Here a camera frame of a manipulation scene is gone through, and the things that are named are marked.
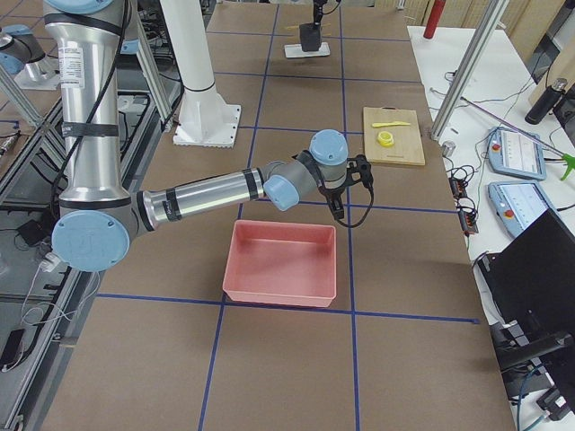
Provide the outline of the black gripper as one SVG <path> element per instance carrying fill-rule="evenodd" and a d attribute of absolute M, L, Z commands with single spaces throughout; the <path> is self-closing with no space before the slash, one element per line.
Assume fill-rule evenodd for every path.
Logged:
<path fill-rule="evenodd" d="M 314 6 L 314 25 L 319 26 L 323 19 L 323 7 L 327 4 L 327 0 L 313 0 Z"/>
<path fill-rule="evenodd" d="M 344 205 L 341 200 L 342 193 L 349 187 L 348 174 L 343 173 L 339 178 L 329 179 L 322 172 L 318 191 L 330 202 L 330 210 L 334 219 L 343 219 L 345 216 Z"/>

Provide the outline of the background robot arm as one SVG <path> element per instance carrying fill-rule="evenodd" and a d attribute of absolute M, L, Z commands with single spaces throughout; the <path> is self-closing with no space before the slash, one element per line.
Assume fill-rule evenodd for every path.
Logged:
<path fill-rule="evenodd" d="M 1 29 L 1 66 L 24 90 L 56 90 L 58 64 L 50 59 L 31 29 L 15 24 Z"/>

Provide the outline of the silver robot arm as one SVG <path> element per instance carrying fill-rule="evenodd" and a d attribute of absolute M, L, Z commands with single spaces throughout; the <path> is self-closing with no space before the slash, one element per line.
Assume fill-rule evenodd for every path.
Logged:
<path fill-rule="evenodd" d="M 47 1 L 44 22 L 56 40 L 63 104 L 66 188 L 57 195 L 53 252 L 69 267 L 100 272 L 118 264 L 131 242 L 160 225 L 220 207 L 269 198 L 280 210 L 313 190 L 341 220 L 351 161 L 345 137 L 317 132 L 292 162 L 171 187 L 127 191 L 120 177 L 117 62 L 137 19 L 130 1 Z"/>

